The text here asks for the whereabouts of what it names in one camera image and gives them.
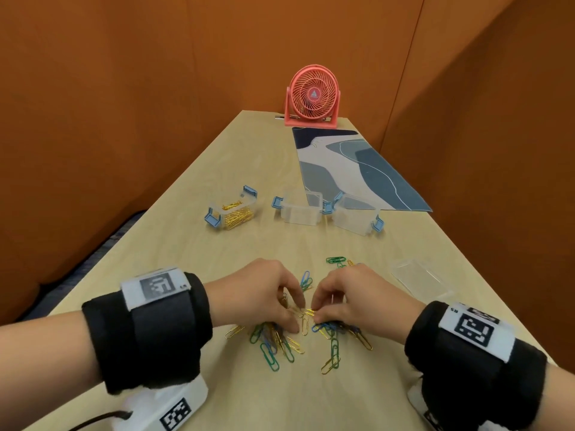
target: wooden table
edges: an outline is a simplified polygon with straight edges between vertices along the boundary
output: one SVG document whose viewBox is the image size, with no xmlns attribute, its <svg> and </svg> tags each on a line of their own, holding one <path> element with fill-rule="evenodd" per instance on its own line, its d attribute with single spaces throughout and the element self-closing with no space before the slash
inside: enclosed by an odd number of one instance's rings
<svg viewBox="0 0 575 431">
<path fill-rule="evenodd" d="M 355 129 L 345 118 L 339 128 Z M 209 227 L 204 215 L 213 194 L 240 191 L 244 184 L 258 191 L 256 217 L 231 231 Z M 333 268 L 326 257 L 344 255 L 402 287 L 390 264 L 417 258 L 453 286 L 454 299 L 509 321 L 518 337 L 539 346 L 427 213 L 383 211 L 384 232 L 369 237 L 328 226 L 325 219 L 317 226 L 286 224 L 271 201 L 284 189 L 301 187 L 291 129 L 273 113 L 241 112 L 54 313 L 78 310 L 84 301 L 118 290 L 124 279 L 171 265 L 208 282 L 264 257 L 282 261 L 297 277 L 310 270 L 317 282 Z M 306 292 L 308 303 L 313 291 Z M 225 340 L 228 329 L 214 330 L 202 351 L 210 394 L 184 431 L 426 429 L 405 395 L 416 373 L 400 345 L 368 336 L 374 347 L 369 352 L 343 336 L 339 369 L 322 376 L 328 341 L 318 333 L 299 334 L 306 353 L 293 364 L 280 357 L 281 368 L 273 373 L 246 333 Z M 118 409 L 125 395 L 112 397 L 100 384 L 28 429 L 66 431 Z M 90 427 L 109 429 L 107 422 Z"/>
</svg>

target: fan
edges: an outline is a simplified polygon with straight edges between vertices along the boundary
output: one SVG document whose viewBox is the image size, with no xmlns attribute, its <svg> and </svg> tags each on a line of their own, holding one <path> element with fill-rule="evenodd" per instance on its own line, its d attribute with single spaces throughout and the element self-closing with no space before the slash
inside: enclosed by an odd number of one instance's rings
<svg viewBox="0 0 575 431">
<path fill-rule="evenodd" d="M 325 66 L 308 65 L 300 69 L 287 88 L 285 125 L 337 128 L 340 95 L 337 79 Z"/>
</svg>

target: black cable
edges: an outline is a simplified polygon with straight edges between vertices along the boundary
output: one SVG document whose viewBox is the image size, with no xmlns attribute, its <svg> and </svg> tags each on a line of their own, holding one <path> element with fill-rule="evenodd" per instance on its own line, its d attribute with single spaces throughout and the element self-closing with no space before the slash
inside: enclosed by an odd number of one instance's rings
<svg viewBox="0 0 575 431">
<path fill-rule="evenodd" d="M 79 429 L 87 427 L 88 425 L 94 424 L 94 423 L 101 421 L 101 420 L 104 420 L 104 419 L 108 419 L 110 417 L 117 417 L 117 418 L 120 418 L 120 419 L 127 421 L 128 419 L 130 419 L 132 417 L 132 413 L 133 412 L 126 412 L 124 410 L 118 410 L 117 412 L 100 414 L 99 416 L 93 417 L 92 419 L 87 420 L 86 422 L 83 422 L 80 425 L 73 427 L 69 431 L 78 431 Z"/>
</svg>

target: fan stand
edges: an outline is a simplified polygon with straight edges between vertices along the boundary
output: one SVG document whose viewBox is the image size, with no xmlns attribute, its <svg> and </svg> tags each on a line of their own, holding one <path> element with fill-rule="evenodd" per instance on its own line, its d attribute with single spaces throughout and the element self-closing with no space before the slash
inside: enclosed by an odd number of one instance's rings
<svg viewBox="0 0 575 431">
<path fill-rule="evenodd" d="M 330 121 L 308 121 L 302 118 L 292 118 L 289 108 L 289 86 L 287 87 L 286 103 L 284 112 L 284 121 L 287 127 L 313 127 L 316 129 L 336 129 L 338 128 L 338 111 L 339 111 L 339 98 L 341 92 L 338 91 L 338 97 L 335 99 L 334 112 L 331 115 Z"/>
</svg>

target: plastic container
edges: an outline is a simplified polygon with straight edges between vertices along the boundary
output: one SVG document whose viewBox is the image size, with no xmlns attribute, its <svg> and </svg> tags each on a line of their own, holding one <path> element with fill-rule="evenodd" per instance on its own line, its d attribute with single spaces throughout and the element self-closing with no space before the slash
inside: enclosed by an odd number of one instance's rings
<svg viewBox="0 0 575 431">
<path fill-rule="evenodd" d="M 312 191 L 286 192 L 283 197 L 276 196 L 271 206 L 281 210 L 284 221 L 291 224 L 317 225 L 322 214 L 331 212 L 331 203 L 324 202 L 320 192 Z"/>
<path fill-rule="evenodd" d="M 336 226 L 362 236 L 372 230 L 380 232 L 384 227 L 378 208 L 362 198 L 342 192 L 334 199 L 331 217 Z"/>
<path fill-rule="evenodd" d="M 392 275 L 418 300 L 425 304 L 446 301 L 453 289 L 419 260 L 402 260 L 391 267 Z"/>
<path fill-rule="evenodd" d="M 222 227 L 231 230 L 250 221 L 254 217 L 253 204 L 258 200 L 258 192 L 244 186 L 238 194 L 222 195 L 210 202 L 205 221 L 214 228 Z"/>
</svg>

